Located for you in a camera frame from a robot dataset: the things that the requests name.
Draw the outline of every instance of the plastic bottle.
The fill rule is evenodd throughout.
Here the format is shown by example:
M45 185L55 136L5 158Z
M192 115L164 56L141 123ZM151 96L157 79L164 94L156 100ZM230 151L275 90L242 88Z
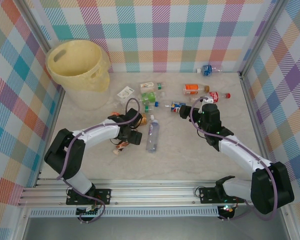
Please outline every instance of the plastic bottle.
M155 102L158 102L160 100L161 97L165 96L165 92L162 91L160 93L158 92L145 92L141 94L140 97L140 103L143 105L152 105Z
M212 73L221 73L223 71L222 67L212 67L211 65L203 65L202 68L197 68L196 72L202 73L203 76L209 76Z
M144 106L144 112L146 114L153 114L154 113L154 109L155 109L154 105L145 105Z
M140 84L140 91L142 94L160 91L166 87L165 82L146 82Z
M203 93L208 93L209 91L210 91L210 87L207 85L185 84L183 86L183 94L184 95L203 94Z
M209 94L206 94L205 96L210 96L213 97L213 103L218 103L220 101L223 101L224 99L229 99L231 98L231 94L230 93L222 93L222 92L217 92L217 91L211 91L209 92ZM204 96L191 96L189 98L190 103L194 103L197 99L204 97Z
M181 106L187 105L184 102L171 101L171 100L164 100L164 101L159 101L159 102L155 102L155 103L156 103L154 105L155 107L158 107L165 111L169 111L169 112L173 112L173 113L179 113Z
M153 154L157 151L159 128L158 121L153 120L149 126L148 140L146 143L146 150L148 153Z

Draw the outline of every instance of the checkered fabric backdrop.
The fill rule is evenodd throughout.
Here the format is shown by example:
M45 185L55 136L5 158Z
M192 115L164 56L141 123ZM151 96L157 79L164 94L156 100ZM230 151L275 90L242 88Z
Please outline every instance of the checkered fabric backdrop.
M244 44L256 34L259 10L270 0L27 2L48 39L34 2L41 3L60 41L89 39L103 47L112 62L110 72L194 72L208 62L236 72Z
M288 169L300 229L300 0L290 0L245 80L270 158Z
M0 240L8 238L23 188L34 179L59 90L19 10L0 0Z
M243 70L244 66L246 65L247 59L250 56L250 53L251 53L252 49L255 47L255 45L256 45L259 37L260 37L260 34L263 32L264 27L266 26L266 23L267 23L270 15L271 15L274 7L275 7L277 1L278 0L271 0L271 3L269 4L268 9L266 10L266 12L264 14L264 16L262 18L262 21L261 21L257 31L254 34L254 37L253 37L253 39L252 39L252 41L249 45L249 48L247 49L247 51L244 55L244 58L243 58L243 60L241 62L241 65L239 67L239 72L241 72Z

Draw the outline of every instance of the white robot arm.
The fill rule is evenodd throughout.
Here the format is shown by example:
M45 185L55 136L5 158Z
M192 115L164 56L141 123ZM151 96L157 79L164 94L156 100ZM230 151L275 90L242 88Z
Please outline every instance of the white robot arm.
M87 128L76 131L62 129L58 132L45 154L44 161L62 175L61 177L76 191L96 198L98 196L96 187L80 170L84 151L107 139L118 139L139 145L142 133L135 129L138 127L141 119L142 115L131 108L125 115L109 116L92 129ZM76 199L74 201L76 205L80 205L80 203L81 205L94 203L93 200L76 193L74 193L73 198Z
M191 106L181 106L180 117L183 119L189 117L191 108ZM214 192L220 202L225 203L229 197L232 197L232 199L237 197L251 201L259 212L267 214L274 209L275 190L278 208L291 203L295 199L285 165L279 161L272 163L241 143L229 129L222 126L218 107L216 104L211 103L209 97L203 98L200 108L193 109L192 121L193 124L197 124L199 130L205 133L204 137L209 145L218 152L229 156L251 175L251 180L240 180L235 176L226 176L216 181L214 189L209 191L210 193ZM276 189L274 189L264 166L271 171ZM202 196L200 200L206 198L203 192Z

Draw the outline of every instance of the water bottle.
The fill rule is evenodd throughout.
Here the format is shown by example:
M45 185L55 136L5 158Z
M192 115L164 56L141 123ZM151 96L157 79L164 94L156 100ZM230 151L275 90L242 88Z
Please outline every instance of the water bottle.
M208 85L185 84L183 86L184 95L204 94L204 93L208 93L209 91L210 91L210 87Z
M202 68L197 68L196 72L202 73L203 76L209 76L212 73L221 73L223 71L222 67L213 67L210 64L208 65L203 65Z
M140 92L142 94L156 92L166 87L165 82L146 82L140 84Z
M217 92L217 91L211 91L211 92L209 92L209 94L206 94L205 96L212 97L214 104L218 103L220 101L223 101L224 99L231 98L231 94L230 93L222 93L222 92ZM198 100L201 97L204 97L204 96L196 96L196 97L191 96L189 98L190 103L194 103L196 100Z
M179 101L163 100L163 101L156 101L154 106L165 111L179 113L182 105L187 105L187 104Z
M146 150L148 153L153 154L157 151L159 128L158 121L153 120L149 126L148 140L146 143Z

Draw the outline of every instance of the metal frame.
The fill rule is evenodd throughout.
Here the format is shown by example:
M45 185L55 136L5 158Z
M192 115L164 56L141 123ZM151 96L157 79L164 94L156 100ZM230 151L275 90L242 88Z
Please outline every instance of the metal frame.
M38 43L41 45L43 51L47 53L51 49L51 46L47 41L43 31L41 30L41 27L39 26L38 22L34 18L28 4L25 2L25 0L14 0L13 2L19 9L26 23L30 27L31 32L37 39Z
M277 0L276 1L276 4L270 14L270 17L269 17L268 21L266 22L264 29L262 30L255 46L253 47L253 49L245 63L245 66L243 67L243 69L241 71L242 76L246 76L246 74L249 72L249 70L253 66L262 47L264 46L265 42L268 40L268 37L270 36L272 30L274 29L275 24L277 23L281 13L285 9L288 2L289 2L289 0Z
M199 186L214 187L215 181L191 180L98 180L91 179L101 189L111 189L111 201L107 208L116 207L202 207L222 206L218 203L201 204L195 196ZM21 196L21 208L55 208L66 205L68 186L55 179L39 179L35 187L25 188Z
M255 133L256 141L259 145L261 156L265 159L270 159L270 154L268 151L268 148L266 147L266 143L262 137L262 131L260 128L260 125L258 124L258 118L256 115L256 112L254 111L253 105L252 105L252 99L250 98L250 95L248 94L248 88L246 86L246 83L243 79L243 77L239 73L240 83L243 91L243 95L246 101L246 106L248 108L248 112L251 118L253 130ZM290 204L282 206L281 208L284 223L286 225L286 228L288 230L289 236L292 240L300 240L300 234L298 232L297 224L295 222L295 219L292 214L292 207Z

